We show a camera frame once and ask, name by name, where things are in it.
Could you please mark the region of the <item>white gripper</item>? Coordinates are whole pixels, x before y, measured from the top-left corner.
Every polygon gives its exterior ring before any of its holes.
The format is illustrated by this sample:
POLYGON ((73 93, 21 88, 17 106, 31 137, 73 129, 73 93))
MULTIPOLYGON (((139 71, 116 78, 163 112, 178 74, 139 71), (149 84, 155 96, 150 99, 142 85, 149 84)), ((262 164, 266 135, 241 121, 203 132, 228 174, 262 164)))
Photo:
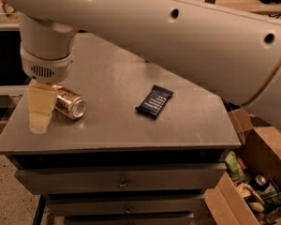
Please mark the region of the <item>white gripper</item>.
POLYGON ((64 81, 71 69, 74 53, 61 59, 38 58, 21 47, 22 69, 37 80, 28 86, 29 128, 33 133, 44 134, 51 122, 57 100, 57 91, 51 84, 64 81))

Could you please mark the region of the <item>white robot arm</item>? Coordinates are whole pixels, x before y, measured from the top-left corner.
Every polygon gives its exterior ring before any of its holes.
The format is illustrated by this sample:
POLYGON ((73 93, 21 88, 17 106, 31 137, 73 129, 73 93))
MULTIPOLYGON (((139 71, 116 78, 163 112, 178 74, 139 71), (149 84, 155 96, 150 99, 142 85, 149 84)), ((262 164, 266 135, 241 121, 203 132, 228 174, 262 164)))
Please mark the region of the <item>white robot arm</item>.
POLYGON ((188 0, 4 0, 19 14, 24 72, 59 83, 84 30, 281 131, 281 21, 188 0))

